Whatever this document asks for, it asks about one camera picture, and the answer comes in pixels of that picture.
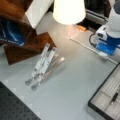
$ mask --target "wire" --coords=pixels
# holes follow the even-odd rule
[[[88,47],[88,46],[80,43],[79,41],[74,40],[73,38],[69,38],[69,39],[72,40],[72,41],[74,41],[74,42],[76,42],[76,43],[78,43],[78,44],[80,44],[81,46],[87,48],[88,50],[90,50],[90,51],[98,54],[98,55],[99,55],[100,57],[102,57],[103,59],[109,60],[110,62],[112,62],[112,63],[114,63],[114,64],[116,64],[116,65],[118,64],[118,62],[116,62],[116,61],[112,60],[111,58],[109,58],[109,57],[108,57],[108,54],[103,53],[103,52],[96,51],[96,50],[94,50],[94,49],[92,49],[92,48],[90,48],[90,47]]]
[[[89,37],[89,43],[95,48],[96,44],[91,42],[91,38],[92,38],[93,35],[95,35],[95,34],[93,33],[93,34],[90,35],[90,37]]]

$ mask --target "table surface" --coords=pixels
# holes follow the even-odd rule
[[[39,55],[9,66],[3,47],[0,47],[0,81],[42,120],[102,120],[87,107],[87,103],[115,65],[63,38],[60,34],[62,27],[49,14],[37,28],[38,33],[48,31],[58,48],[57,53],[65,57],[65,62],[47,82],[32,91],[25,81]],[[90,46],[90,35],[90,31],[80,32],[75,39]]]

